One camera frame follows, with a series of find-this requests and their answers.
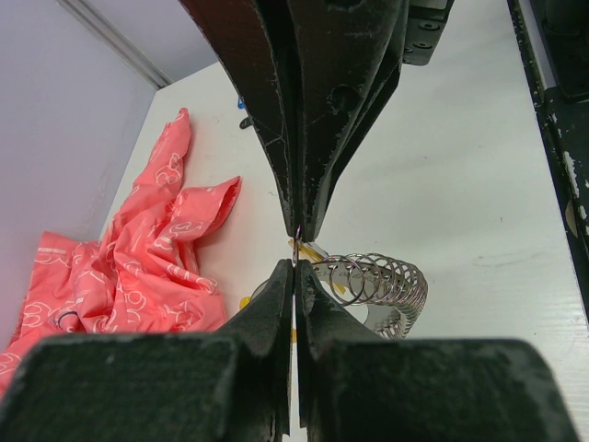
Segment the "large keyring with yellow grip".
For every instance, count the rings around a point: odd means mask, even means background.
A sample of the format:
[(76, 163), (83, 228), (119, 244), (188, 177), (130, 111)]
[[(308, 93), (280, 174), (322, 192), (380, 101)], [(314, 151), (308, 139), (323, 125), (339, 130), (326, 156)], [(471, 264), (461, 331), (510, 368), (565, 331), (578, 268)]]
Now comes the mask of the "large keyring with yellow grip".
[(320, 287), (365, 328), (390, 340), (410, 333), (426, 303), (428, 284), (414, 264), (380, 253), (329, 254), (316, 243), (290, 240)]

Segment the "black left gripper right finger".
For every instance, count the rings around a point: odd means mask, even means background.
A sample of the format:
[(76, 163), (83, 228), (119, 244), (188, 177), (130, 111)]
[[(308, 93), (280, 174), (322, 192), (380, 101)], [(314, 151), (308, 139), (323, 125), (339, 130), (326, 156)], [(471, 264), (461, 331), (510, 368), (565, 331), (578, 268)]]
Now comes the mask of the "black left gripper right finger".
[(575, 441), (552, 372), (514, 339), (386, 340), (294, 272), (299, 422), (311, 441)]

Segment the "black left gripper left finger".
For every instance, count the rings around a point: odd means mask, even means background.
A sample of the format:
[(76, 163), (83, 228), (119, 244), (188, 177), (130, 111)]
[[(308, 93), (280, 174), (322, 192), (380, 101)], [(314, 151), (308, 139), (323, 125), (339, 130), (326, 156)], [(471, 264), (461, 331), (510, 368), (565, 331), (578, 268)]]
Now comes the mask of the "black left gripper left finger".
[(213, 332), (54, 335), (1, 402), (5, 441), (279, 441), (290, 430), (294, 268)]

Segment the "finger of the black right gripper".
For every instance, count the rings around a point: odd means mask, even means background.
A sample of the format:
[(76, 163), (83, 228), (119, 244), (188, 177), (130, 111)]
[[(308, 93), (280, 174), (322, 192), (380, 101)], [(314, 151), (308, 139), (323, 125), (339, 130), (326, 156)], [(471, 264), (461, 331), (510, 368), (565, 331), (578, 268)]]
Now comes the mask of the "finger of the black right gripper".
[(293, 22), (285, 1), (183, 1), (225, 69), (269, 161), (294, 236), (296, 100)]

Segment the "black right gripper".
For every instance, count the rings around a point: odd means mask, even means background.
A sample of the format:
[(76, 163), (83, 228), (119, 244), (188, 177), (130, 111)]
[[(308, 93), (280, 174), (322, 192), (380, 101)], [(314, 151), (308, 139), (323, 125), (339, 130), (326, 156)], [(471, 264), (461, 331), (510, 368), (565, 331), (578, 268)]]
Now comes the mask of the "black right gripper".
[[(403, 63), (427, 65), (454, 0), (410, 0)], [(318, 236), (337, 159), (367, 102), (405, 1), (291, 1), (300, 63), (296, 153), (300, 238)]]

